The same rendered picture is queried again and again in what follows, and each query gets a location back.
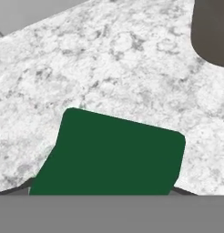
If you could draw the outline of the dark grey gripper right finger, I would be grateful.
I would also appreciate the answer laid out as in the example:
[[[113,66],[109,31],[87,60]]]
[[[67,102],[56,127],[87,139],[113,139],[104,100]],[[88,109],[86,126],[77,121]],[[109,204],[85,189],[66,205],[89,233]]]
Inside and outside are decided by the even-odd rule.
[[[173,187],[170,192],[170,195],[184,195],[184,196],[194,196],[194,193],[191,193],[185,189],[181,189],[179,187]]]

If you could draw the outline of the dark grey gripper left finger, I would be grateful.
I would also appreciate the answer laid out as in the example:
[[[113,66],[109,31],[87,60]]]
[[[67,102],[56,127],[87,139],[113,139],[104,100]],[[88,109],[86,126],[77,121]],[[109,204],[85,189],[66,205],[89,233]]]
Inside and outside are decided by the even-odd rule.
[[[19,187],[10,188],[0,192],[0,195],[28,195],[29,190],[34,182],[34,178],[29,178],[25,183]]]

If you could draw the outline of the dark green sponge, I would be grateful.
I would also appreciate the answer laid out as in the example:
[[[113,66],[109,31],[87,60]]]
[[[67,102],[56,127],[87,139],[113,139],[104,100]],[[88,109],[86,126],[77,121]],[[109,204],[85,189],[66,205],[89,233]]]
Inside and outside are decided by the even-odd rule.
[[[178,179],[185,137],[177,131],[65,111],[32,195],[166,195]]]

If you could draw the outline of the dark brown rounded cutting board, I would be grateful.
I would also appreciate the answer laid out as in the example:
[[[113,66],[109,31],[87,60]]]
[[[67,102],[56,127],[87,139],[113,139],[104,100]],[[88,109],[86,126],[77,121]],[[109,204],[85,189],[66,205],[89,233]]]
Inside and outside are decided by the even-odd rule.
[[[190,40],[200,57],[224,67],[224,0],[194,0]]]

